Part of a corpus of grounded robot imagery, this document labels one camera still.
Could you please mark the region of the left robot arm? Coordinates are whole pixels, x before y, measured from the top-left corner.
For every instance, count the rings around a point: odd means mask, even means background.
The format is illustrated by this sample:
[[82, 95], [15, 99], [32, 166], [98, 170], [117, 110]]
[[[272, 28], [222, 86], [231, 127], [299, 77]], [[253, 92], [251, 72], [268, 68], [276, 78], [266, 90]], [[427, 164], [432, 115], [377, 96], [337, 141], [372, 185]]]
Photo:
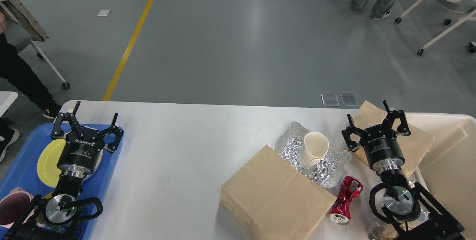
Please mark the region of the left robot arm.
[[85, 197], [82, 185], [104, 160], [104, 151], [117, 151], [124, 130], [117, 125], [118, 113], [103, 130], [81, 125], [76, 118], [79, 106], [77, 101], [71, 112], [59, 113], [52, 128], [51, 138], [64, 140], [65, 145], [56, 164], [60, 174], [51, 197], [36, 194], [3, 239], [79, 240], [81, 223], [102, 214], [100, 198]]

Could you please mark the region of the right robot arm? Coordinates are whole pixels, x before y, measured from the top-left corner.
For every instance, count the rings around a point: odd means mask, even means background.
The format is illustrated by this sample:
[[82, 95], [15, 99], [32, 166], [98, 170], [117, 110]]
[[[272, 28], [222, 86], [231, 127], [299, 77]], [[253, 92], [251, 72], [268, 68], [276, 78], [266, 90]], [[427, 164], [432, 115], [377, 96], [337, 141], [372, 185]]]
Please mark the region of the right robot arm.
[[381, 183], [370, 191], [369, 206], [379, 220], [396, 230], [398, 240], [462, 240], [464, 227], [419, 182], [411, 186], [402, 171], [405, 163], [397, 142], [411, 131], [403, 110], [391, 110], [383, 101], [386, 117], [366, 129], [355, 126], [350, 114], [349, 125], [342, 130], [347, 147], [360, 147]]

